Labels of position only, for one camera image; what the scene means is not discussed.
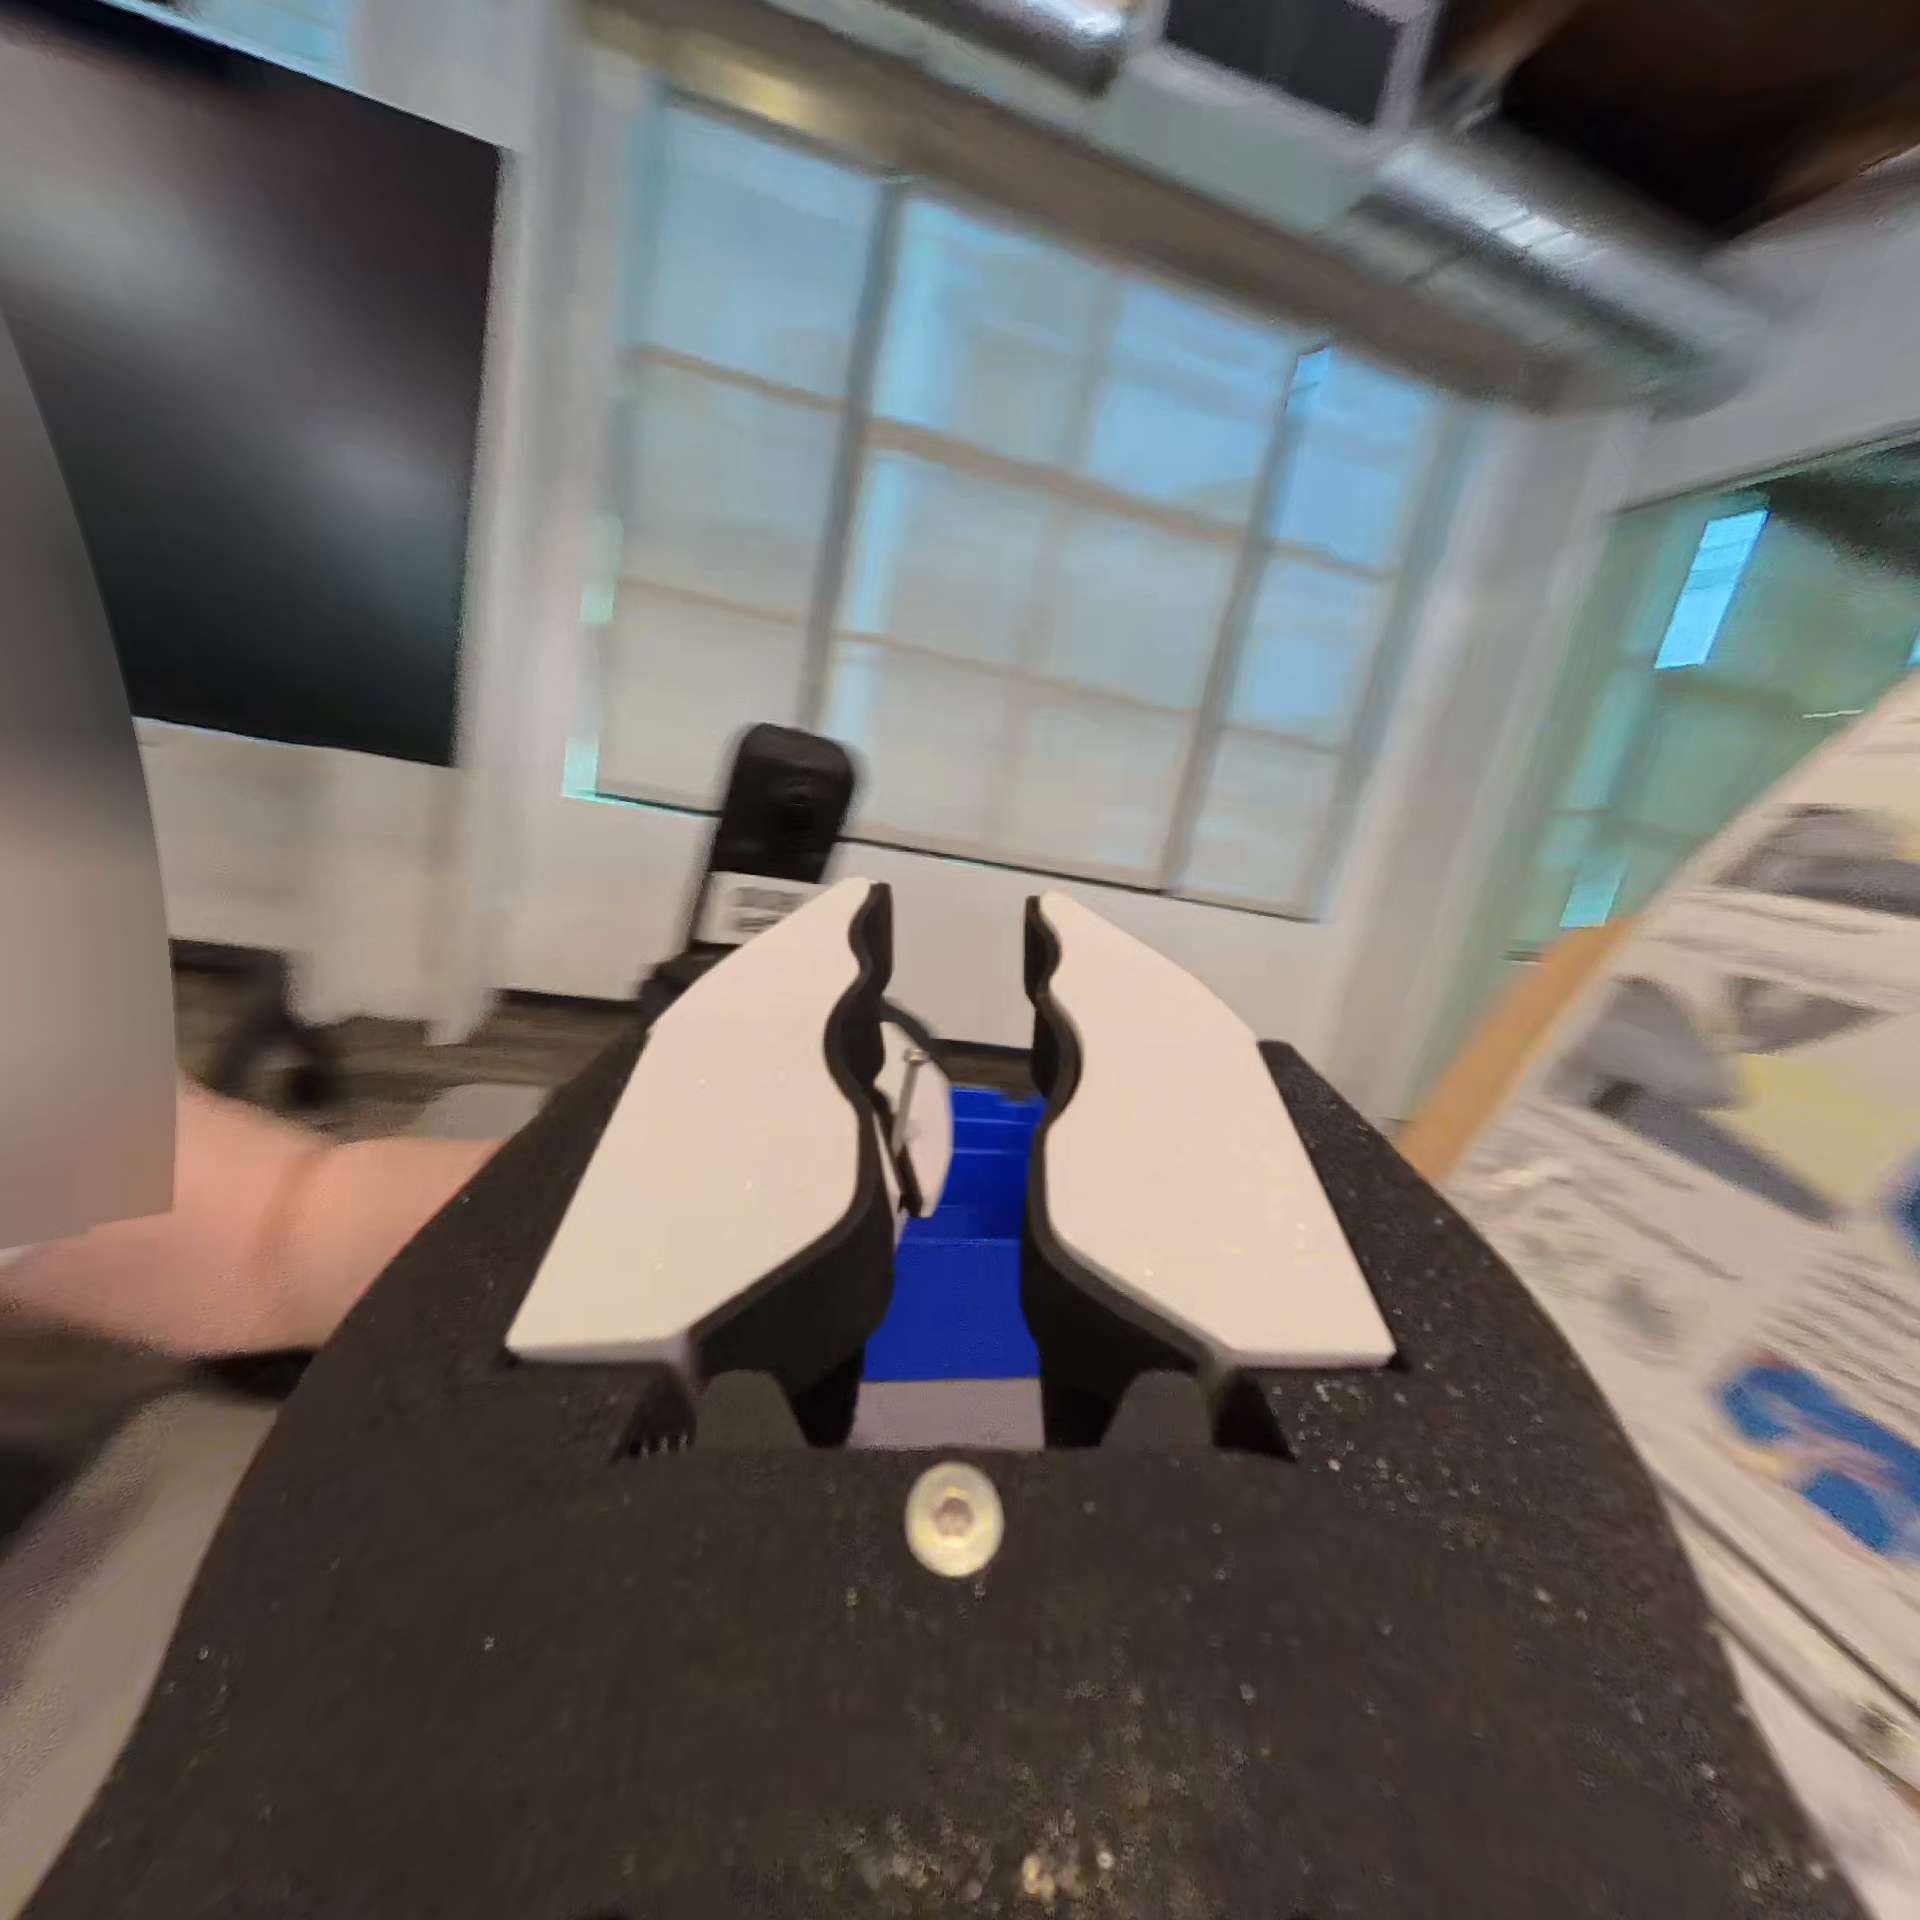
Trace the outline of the person's left forearm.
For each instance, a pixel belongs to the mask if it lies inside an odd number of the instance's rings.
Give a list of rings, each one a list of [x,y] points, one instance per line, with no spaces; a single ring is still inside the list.
[[[311,1352],[504,1148],[340,1141],[178,1080],[176,1202],[4,1255],[4,1306],[183,1359]]]

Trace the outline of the blue plastic bin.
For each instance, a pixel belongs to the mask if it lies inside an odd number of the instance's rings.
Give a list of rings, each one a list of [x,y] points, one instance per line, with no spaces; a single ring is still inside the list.
[[[1020,1293],[1027,1165],[1041,1117],[1037,1095],[951,1092],[943,1199],[903,1226],[893,1298],[865,1350],[867,1380],[1037,1380]]]

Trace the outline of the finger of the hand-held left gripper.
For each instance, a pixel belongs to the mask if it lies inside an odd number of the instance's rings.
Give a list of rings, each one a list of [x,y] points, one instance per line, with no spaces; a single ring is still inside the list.
[[[913,1217],[929,1217],[943,1205],[949,1165],[954,1161],[954,1080],[945,1065],[939,1041],[936,1040],[931,1028],[916,1014],[911,1014],[905,1007],[885,1001],[881,1006],[883,1055],[881,1070],[875,1071],[874,1089],[881,1113],[881,1148],[885,1156],[890,1190],[896,1199],[899,1217],[908,1216],[903,1216],[899,1208],[900,1193],[890,1136],[893,1121],[896,1089],[900,1084],[900,1057],[905,1050],[905,1041],[911,1040],[920,1041],[929,1055],[913,1104],[913,1153],[923,1190],[923,1213]]]

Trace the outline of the large grid window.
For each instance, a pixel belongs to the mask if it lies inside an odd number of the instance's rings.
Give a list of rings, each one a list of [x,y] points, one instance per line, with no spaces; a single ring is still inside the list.
[[[573,785],[775,721],[865,842],[1321,918],[1467,406],[682,90],[624,185]]]

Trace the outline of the metal ceiling duct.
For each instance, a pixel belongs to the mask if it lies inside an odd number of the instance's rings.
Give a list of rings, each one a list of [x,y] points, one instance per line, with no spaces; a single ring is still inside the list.
[[[1223,290],[1271,293],[1421,372],[1535,410],[1699,416],[1777,319],[1620,191],[1463,110],[1436,111],[1321,233],[1261,224],[1106,156],[1088,117],[1132,5],[581,5],[708,104],[920,159]]]

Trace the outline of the glass partition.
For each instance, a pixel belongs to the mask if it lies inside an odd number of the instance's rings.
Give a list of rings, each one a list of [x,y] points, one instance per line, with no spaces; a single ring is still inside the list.
[[[1915,669],[1917,440],[1612,517],[1527,772],[1503,956],[1640,910]]]

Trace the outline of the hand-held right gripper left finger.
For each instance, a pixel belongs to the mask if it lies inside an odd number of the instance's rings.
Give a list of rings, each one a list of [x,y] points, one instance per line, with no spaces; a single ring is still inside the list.
[[[853,1362],[893,1292],[881,1001],[893,896],[839,879],[647,1028],[504,1349],[664,1365],[791,1396]]]

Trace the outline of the white ceiling air unit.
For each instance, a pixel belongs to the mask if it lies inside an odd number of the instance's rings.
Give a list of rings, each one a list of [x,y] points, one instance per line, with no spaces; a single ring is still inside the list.
[[[1293,233],[1361,202],[1420,126],[1439,1],[1132,5],[1093,141]]]

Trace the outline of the black wall screen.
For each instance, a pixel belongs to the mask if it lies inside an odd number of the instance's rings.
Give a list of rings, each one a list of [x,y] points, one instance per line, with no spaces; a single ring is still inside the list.
[[[3,300],[135,714],[451,766],[498,148],[4,5]]]

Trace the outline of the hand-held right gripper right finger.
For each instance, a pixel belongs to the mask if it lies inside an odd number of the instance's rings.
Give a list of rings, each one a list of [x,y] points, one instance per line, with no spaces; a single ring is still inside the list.
[[[1025,905],[1043,1113],[1025,1177],[1025,1324],[1049,1420],[1109,1420],[1147,1374],[1399,1354],[1280,1078],[1235,1007],[1072,896]]]

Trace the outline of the printed instruction sheet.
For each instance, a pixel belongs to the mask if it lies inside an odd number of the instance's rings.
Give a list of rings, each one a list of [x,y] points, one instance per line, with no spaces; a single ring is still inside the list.
[[[1917,1785],[1915,674],[1699,849],[1445,1181],[1721,1625]]]

